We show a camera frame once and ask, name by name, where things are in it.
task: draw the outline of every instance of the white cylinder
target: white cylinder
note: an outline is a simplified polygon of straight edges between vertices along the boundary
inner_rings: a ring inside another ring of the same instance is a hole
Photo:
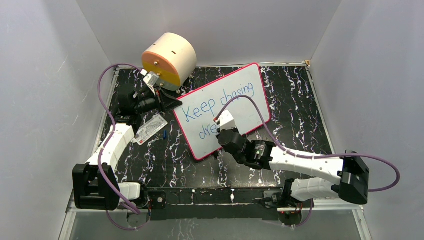
[[[141,55],[143,68],[159,75],[162,88],[176,91],[197,65],[193,46],[182,36],[167,32]]]

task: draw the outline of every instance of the metal frame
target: metal frame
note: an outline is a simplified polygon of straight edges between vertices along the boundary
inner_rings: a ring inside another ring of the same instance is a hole
[[[216,66],[199,66],[199,68],[210,68],[210,67],[244,67],[245,64],[236,64],[236,65],[216,65]],[[327,135],[328,142],[330,144],[331,151],[334,153],[334,147],[330,140],[330,135],[327,129],[327,125],[324,120],[323,112],[321,110],[320,104],[318,102],[318,97],[316,94],[314,81],[311,76],[311,72],[309,70],[309,67],[304,62],[263,62],[259,63],[259,66],[261,67],[277,67],[277,66],[288,66],[288,67],[294,67],[294,66],[300,66],[300,67],[306,67],[306,72],[308,75],[309,83],[312,87],[312,92],[315,96],[315,102],[318,107],[319,114],[321,116],[321,120],[325,129],[325,133]],[[117,84],[119,71],[121,69],[132,69],[132,67],[117,67],[114,69],[113,78],[112,78],[112,85],[109,91],[109,96],[107,97],[106,105],[109,106],[112,101],[113,92],[115,90],[115,86]],[[100,126],[98,128],[97,137],[95,140],[95,144],[93,146],[92,154],[97,150],[97,146],[100,142],[102,132],[104,129],[104,125],[106,122],[108,115],[105,112],[100,120]],[[362,240],[371,240],[371,234],[367,226],[367,222],[364,217],[364,209],[360,205],[351,204],[348,202],[345,202],[339,198],[336,199],[317,199],[314,201],[315,207],[313,208],[314,211],[320,211],[320,210],[352,210],[353,216],[355,218],[356,226],[358,228],[359,235]],[[114,212],[123,212],[127,210],[115,210]],[[85,210],[85,209],[78,209],[75,207],[74,204],[74,194],[72,193],[68,207],[66,209],[66,215],[63,222],[62,230],[59,235],[59,240],[69,240],[71,237],[72,229],[74,226],[75,218],[78,212],[102,212],[100,210]]]

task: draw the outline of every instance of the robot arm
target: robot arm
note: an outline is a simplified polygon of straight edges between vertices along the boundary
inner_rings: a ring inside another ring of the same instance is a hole
[[[219,144],[239,164],[260,170],[283,170],[306,174],[307,180],[288,179],[282,194],[276,195],[274,203],[300,203],[312,198],[340,197],[342,200],[364,205],[368,202],[368,180],[370,170],[360,157],[329,157],[314,159],[318,154],[276,147],[273,142],[249,141],[242,136],[233,116],[228,110],[219,119]],[[297,158],[296,155],[312,156],[312,159]]]
[[[115,210],[123,202],[105,181],[99,170],[98,159],[100,150],[101,168],[103,168],[109,181],[128,200],[145,204],[147,192],[141,182],[118,183],[115,170],[125,148],[134,138],[135,132],[142,123],[141,114],[157,109],[161,113],[172,110],[182,104],[181,101],[166,94],[156,84],[159,76],[154,72],[141,72],[144,76],[144,91],[138,93],[134,86],[123,86],[118,95],[119,112],[115,116],[115,131],[110,131],[105,139],[112,133],[110,141],[104,143],[96,150],[84,164],[76,164],[72,170],[75,205],[79,209]]]

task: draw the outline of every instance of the table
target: table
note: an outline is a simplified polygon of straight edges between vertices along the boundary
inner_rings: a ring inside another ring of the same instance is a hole
[[[180,95],[239,68],[241,66],[196,68],[190,80],[181,87]],[[130,84],[139,90],[143,83],[142,75],[137,70],[120,68],[117,71],[110,102],[111,111],[117,109],[117,93],[121,86]],[[268,126],[277,139],[291,149],[330,154],[331,146],[314,96],[313,85],[308,77],[308,68],[304,65],[271,65],[261,66],[260,71],[271,112]],[[144,122],[155,114],[155,111],[145,114]],[[142,181],[148,188],[211,190],[282,187],[285,179],[309,178],[307,175],[288,171],[250,169],[237,164],[230,154],[222,151],[217,158],[210,156],[201,162],[196,161],[174,113],[168,112],[163,117],[168,122],[164,128],[167,131],[167,139],[163,139],[162,130],[141,146],[130,143],[117,165],[116,175],[119,182]],[[109,132],[110,125],[111,121],[107,119],[102,131],[102,140]],[[248,138],[271,141],[263,127],[249,134]]]

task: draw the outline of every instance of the red whiteboard frame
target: red whiteboard frame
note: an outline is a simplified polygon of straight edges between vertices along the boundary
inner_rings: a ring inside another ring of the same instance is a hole
[[[244,67],[242,67],[242,68],[240,68],[240,69],[238,69],[238,70],[235,70],[235,71],[233,71],[233,72],[231,72],[231,73],[229,73],[229,74],[227,74],[227,75],[225,75],[225,76],[223,76],[223,77],[220,77],[220,78],[218,78],[218,79],[216,79],[216,80],[214,80],[214,81],[211,81],[211,82],[209,82],[208,84],[205,84],[205,85],[203,85],[203,86],[201,86],[201,87],[197,88],[196,90],[193,90],[193,91],[191,91],[191,92],[189,92],[189,93],[187,93],[187,94],[184,94],[184,95],[182,95],[182,96],[178,97],[177,99],[178,99],[178,100],[180,100],[180,99],[182,99],[182,98],[184,98],[184,97],[186,97],[186,96],[188,96],[188,95],[190,95],[190,94],[192,94],[192,93],[195,93],[195,92],[197,92],[197,91],[199,91],[199,90],[201,90],[201,89],[203,89],[203,88],[206,88],[207,86],[209,86],[209,85],[211,85],[211,84],[214,84],[214,83],[218,82],[219,80],[222,80],[222,79],[224,79],[224,78],[226,78],[226,77],[228,77],[228,76],[230,76],[230,75],[232,75],[232,74],[235,74],[235,73],[237,73],[238,71],[241,71],[241,70],[243,70],[243,69],[245,69],[245,68],[247,68],[247,67],[250,67],[250,66],[252,66],[252,65],[256,65],[256,66],[257,66],[257,70],[259,71],[260,81],[261,81],[261,83],[262,83],[262,90],[263,90],[263,94],[265,95],[265,100],[266,100],[266,103],[267,103],[267,108],[266,108],[266,109],[268,110],[268,115],[269,115],[269,118],[268,118],[268,120],[266,120],[266,121],[265,121],[265,123],[268,123],[268,122],[271,120],[270,104],[268,103],[267,92],[265,91],[264,79],[262,79],[261,67],[260,67],[260,66],[259,66],[259,64],[257,64],[256,62],[250,63],[249,65],[246,65],[246,66],[244,66]],[[202,158],[196,158],[196,157],[195,157],[195,155],[193,154],[192,146],[190,145],[190,142],[187,140],[186,133],[184,132],[183,127],[181,127],[180,120],[178,119],[178,116],[177,116],[177,114],[175,113],[175,110],[172,110],[172,111],[173,111],[173,114],[175,115],[175,118],[176,118],[176,121],[178,122],[179,127],[180,127],[180,128],[181,128],[181,130],[182,130],[182,134],[184,135],[184,138],[185,138],[185,140],[187,141],[188,147],[190,148],[190,151],[191,151],[191,154],[192,154],[193,158],[194,158],[195,160],[197,160],[197,161],[202,161],[203,159],[205,159],[205,158],[209,157],[210,155],[212,155],[212,154],[213,154],[216,150],[215,150],[215,151],[213,151],[213,152],[211,152],[211,153],[206,154],[206,155],[205,155],[204,157],[202,157]],[[251,132],[255,131],[257,128],[261,127],[262,125],[263,125],[262,123],[261,123],[261,124],[259,124],[257,127],[254,127],[252,130],[248,131],[248,132],[247,132],[247,134],[249,134],[249,133],[251,133]]]

